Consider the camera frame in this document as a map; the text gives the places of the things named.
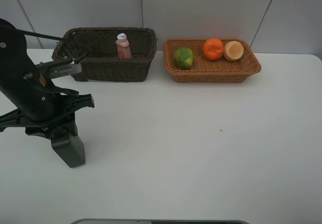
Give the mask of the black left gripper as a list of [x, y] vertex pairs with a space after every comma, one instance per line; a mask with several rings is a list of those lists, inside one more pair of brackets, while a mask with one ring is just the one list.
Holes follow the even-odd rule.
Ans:
[[1, 116], [1, 131], [20, 127], [27, 135], [49, 136], [50, 140], [68, 133], [77, 136], [75, 112], [95, 106], [90, 94], [80, 95], [52, 82], [44, 87], [31, 78], [1, 78], [1, 92], [17, 107]]

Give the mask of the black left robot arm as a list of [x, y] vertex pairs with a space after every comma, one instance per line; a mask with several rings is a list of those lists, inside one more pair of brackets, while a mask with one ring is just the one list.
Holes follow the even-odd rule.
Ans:
[[94, 107], [90, 94], [57, 87], [50, 78], [50, 70], [74, 63], [78, 65], [91, 49], [77, 58], [67, 58], [35, 65], [27, 54], [26, 36], [72, 43], [72, 40], [16, 29], [1, 20], [1, 92], [16, 106], [16, 110], [1, 116], [1, 131], [9, 127], [23, 127], [27, 135], [47, 139], [66, 134], [77, 136], [75, 112]]

